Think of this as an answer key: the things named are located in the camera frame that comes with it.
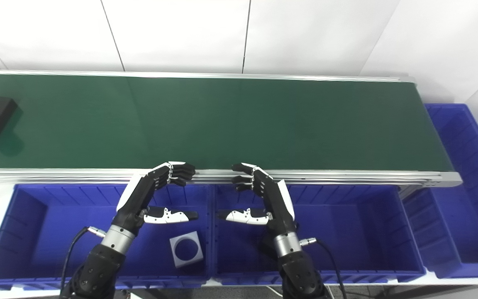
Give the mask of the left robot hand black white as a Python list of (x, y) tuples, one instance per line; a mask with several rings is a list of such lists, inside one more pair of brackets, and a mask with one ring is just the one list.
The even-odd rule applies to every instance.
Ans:
[(197, 220), (198, 213), (195, 211), (149, 205), (156, 191), (169, 184), (184, 187), (194, 174), (195, 166), (186, 162), (165, 162), (137, 172), (120, 197), (112, 225), (137, 236), (144, 223), (163, 225)]

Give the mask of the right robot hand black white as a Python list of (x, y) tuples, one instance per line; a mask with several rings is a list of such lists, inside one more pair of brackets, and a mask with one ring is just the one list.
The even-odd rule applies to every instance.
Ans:
[(247, 225), (264, 225), (272, 237), (296, 233), (293, 203), (285, 180), (277, 181), (264, 169), (248, 163), (234, 164), (232, 170), (245, 174), (232, 178), (236, 191), (253, 191), (263, 200), (264, 208), (219, 210), (219, 219)]

